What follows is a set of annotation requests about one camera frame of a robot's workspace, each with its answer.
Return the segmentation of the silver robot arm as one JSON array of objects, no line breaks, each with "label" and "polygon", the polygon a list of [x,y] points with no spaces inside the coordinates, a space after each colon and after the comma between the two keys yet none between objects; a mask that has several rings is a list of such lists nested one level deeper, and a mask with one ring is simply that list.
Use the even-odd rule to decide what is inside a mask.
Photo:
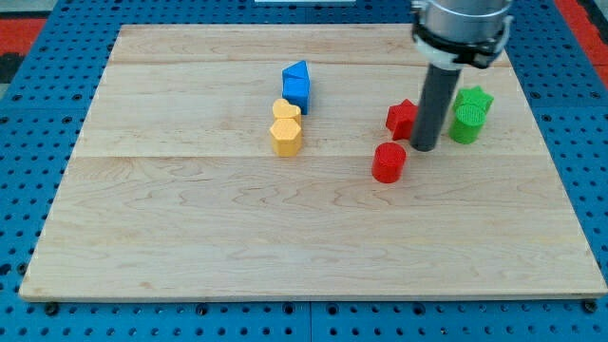
[{"label": "silver robot arm", "polygon": [[502,53],[512,16],[510,0],[415,0],[411,37],[427,58],[427,74],[409,138],[421,152],[435,148],[465,66],[489,67]]}]

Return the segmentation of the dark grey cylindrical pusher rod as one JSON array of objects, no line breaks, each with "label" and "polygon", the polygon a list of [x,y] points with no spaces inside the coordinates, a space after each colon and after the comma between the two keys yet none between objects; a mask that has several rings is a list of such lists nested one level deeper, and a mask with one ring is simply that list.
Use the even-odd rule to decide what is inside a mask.
[{"label": "dark grey cylindrical pusher rod", "polygon": [[421,152],[433,150],[446,119],[447,108],[459,81],[460,69],[429,65],[409,143]]}]

